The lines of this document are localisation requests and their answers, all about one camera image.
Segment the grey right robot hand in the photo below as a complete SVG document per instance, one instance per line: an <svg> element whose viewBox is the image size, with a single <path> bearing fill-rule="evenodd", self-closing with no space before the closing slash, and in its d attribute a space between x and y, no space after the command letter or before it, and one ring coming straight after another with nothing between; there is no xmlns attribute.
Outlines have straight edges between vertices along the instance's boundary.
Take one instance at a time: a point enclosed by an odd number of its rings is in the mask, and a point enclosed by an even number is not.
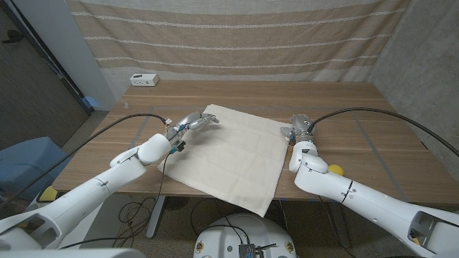
<svg viewBox="0 0 459 258"><path fill-rule="evenodd" d="M288 145L294 146L302 141L313 141L313 135L316 129L308 132L309 127L313 123L305 114L296 114L290 118L292 125L290 127L281 127L280 132L287 138Z"/></svg>

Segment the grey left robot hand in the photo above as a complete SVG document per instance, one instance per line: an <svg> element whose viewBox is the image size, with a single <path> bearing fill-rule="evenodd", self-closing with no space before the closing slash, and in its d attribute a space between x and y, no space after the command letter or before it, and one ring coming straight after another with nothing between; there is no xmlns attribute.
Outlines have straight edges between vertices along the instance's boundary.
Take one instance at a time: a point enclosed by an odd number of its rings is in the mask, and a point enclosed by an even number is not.
<svg viewBox="0 0 459 258"><path fill-rule="evenodd" d="M209 113L193 112L177 122L174 126L169 126L166 131L166 138L170 144L177 144L188 130L197 130L207 123L219 123L217 117Z"/></svg>

